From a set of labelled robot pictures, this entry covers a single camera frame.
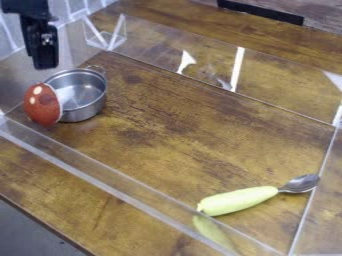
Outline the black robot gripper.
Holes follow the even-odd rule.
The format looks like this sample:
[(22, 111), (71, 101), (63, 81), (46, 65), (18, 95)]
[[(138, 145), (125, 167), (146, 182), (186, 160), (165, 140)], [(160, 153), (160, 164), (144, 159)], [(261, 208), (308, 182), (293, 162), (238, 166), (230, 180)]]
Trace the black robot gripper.
[(58, 29), (47, 22), (35, 22), (31, 26), (30, 20), (30, 18), (39, 21), (59, 20), (50, 11), (49, 0), (0, 0), (0, 8), (5, 13), (21, 16), (26, 50), (33, 57), (35, 68), (38, 70), (57, 68), (59, 65)]

